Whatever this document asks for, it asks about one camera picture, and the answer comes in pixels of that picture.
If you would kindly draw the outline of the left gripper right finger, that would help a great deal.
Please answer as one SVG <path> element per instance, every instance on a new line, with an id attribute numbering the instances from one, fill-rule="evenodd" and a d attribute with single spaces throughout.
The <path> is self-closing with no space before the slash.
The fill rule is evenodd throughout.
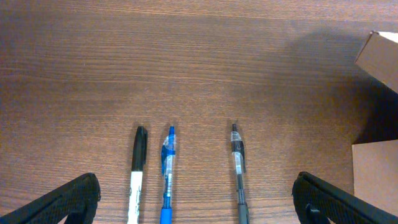
<path id="1" fill-rule="evenodd" d="M 292 188 L 300 223 L 397 224 L 397 217 L 308 173 L 300 172 Z"/>

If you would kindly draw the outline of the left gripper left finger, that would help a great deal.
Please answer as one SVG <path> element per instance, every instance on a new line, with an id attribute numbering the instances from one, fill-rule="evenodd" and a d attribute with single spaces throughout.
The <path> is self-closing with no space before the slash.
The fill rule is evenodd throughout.
<path id="1" fill-rule="evenodd" d="M 1 217 L 1 223 L 91 224 L 101 190 L 97 177 L 85 173 L 40 198 Z"/>

